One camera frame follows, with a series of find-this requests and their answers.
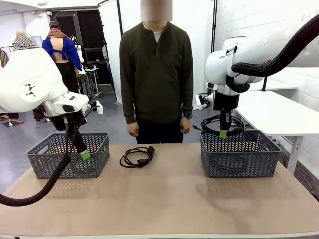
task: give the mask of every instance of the gray floor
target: gray floor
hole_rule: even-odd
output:
[[[114,104],[114,94],[106,94],[99,99],[104,107],[104,114],[91,113],[88,124],[81,127],[81,132],[108,132],[110,144],[136,144],[134,138],[126,133],[123,108]],[[211,110],[194,111],[193,122],[199,126],[207,117],[213,116]],[[36,122],[32,112],[21,113],[20,119],[25,124],[6,128],[0,123],[0,192],[4,192],[27,169],[30,168],[25,153],[49,134],[56,132],[52,123]],[[199,142],[199,131],[193,130],[184,138],[185,143]]]

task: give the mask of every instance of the dark green sweater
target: dark green sweater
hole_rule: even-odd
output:
[[[126,123],[174,122],[193,110],[193,58],[185,31],[167,22],[156,43],[141,22],[120,45],[121,89]]]

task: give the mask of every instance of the basket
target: basket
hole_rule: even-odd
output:
[[[201,160],[211,178],[273,177],[281,149],[258,130],[225,139],[201,133]]]
[[[83,160],[74,148],[72,161],[60,178],[97,178],[110,157],[108,133],[82,133],[91,158]],[[39,179],[50,178],[65,154],[65,134],[53,133],[26,154]]]

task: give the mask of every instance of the green tape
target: green tape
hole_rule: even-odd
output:
[[[220,134],[219,134],[220,138],[226,138],[226,136],[227,136],[227,132],[226,131],[221,131]]]
[[[85,151],[85,152],[81,153],[81,157],[85,161],[85,160],[88,160],[91,157],[91,155],[89,154],[88,151]]]

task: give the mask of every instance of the white undershirt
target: white undershirt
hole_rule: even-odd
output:
[[[159,42],[159,39],[160,39],[160,36],[161,36],[162,32],[163,32],[163,30],[162,30],[162,31],[158,31],[158,32],[154,32],[154,31],[153,31],[153,34],[154,34],[156,43]]]

